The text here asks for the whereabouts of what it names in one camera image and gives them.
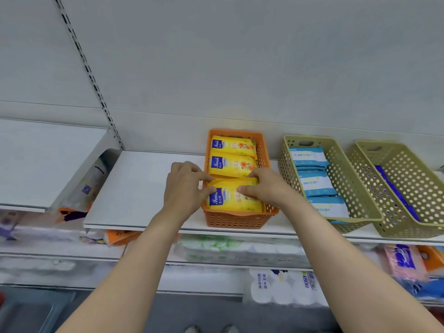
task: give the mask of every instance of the shoe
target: shoe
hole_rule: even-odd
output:
[[[183,333],[202,333],[202,330],[198,326],[196,326],[196,325],[191,325],[191,326],[188,326],[183,331]]]
[[[224,327],[222,333],[239,333],[239,330],[233,325],[228,325]]]

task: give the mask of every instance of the left hand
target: left hand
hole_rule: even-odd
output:
[[[166,180],[163,210],[174,213],[183,224],[208,195],[216,192],[216,187],[212,186],[199,189],[202,180],[212,181],[214,178],[192,162],[173,162]]]

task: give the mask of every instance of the basket handle hole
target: basket handle hole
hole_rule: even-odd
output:
[[[376,146],[376,147],[367,148],[367,150],[371,151],[371,152],[377,152],[377,151],[382,150],[382,146]]]
[[[313,141],[299,141],[300,146],[311,146],[313,144],[314,144]]]

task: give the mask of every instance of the pink tissue package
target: pink tissue package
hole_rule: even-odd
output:
[[[429,274],[416,246],[387,244],[384,249],[392,277],[411,281],[429,280]]]

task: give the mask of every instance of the orange plastic basket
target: orange plastic basket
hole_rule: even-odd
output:
[[[268,157],[267,146],[265,145],[265,138],[262,133],[243,131],[237,129],[210,129],[208,131],[207,151],[205,153],[205,172],[208,172],[208,161],[210,159],[211,138],[214,135],[220,137],[232,137],[251,139],[256,143],[256,153],[258,154],[259,167],[271,167],[270,159]],[[224,210],[209,210],[206,202],[203,202],[202,209],[205,214],[205,220],[210,227],[217,228],[237,228],[237,229],[259,229],[270,217],[276,215],[279,209],[264,203],[265,212],[251,212],[251,211],[224,211]]]

